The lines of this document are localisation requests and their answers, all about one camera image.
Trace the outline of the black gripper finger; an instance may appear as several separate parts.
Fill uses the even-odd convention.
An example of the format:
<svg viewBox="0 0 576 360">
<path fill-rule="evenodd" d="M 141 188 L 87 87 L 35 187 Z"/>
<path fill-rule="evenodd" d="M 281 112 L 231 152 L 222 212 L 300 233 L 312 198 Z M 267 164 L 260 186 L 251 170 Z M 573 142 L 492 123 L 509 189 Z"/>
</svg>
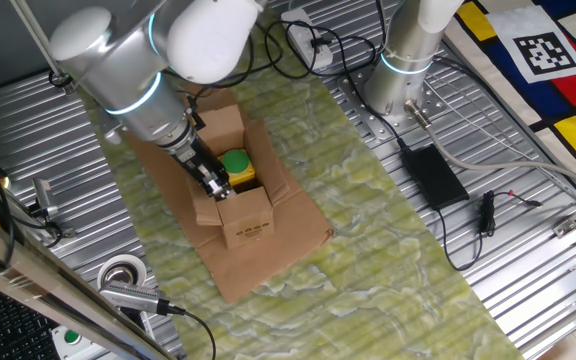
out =
<svg viewBox="0 0 576 360">
<path fill-rule="evenodd" d="M 223 182 L 218 177 L 204 176 L 201 185 L 209 197 L 218 200 L 223 198 Z"/>
<path fill-rule="evenodd" d="M 215 172 L 217 189 L 214 191 L 216 197 L 228 197 L 232 193 L 232 186 L 229 182 L 229 174 L 224 168 Z"/>
</svg>

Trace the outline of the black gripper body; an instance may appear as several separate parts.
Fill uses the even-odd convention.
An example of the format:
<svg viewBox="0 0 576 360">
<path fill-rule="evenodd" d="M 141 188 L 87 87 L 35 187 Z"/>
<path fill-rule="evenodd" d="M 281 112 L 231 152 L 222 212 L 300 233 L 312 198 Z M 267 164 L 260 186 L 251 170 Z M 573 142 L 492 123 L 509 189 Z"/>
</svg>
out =
<svg viewBox="0 0 576 360">
<path fill-rule="evenodd" d="M 219 179 L 217 158 L 197 135 L 175 148 L 173 157 L 197 182 Z"/>
</svg>

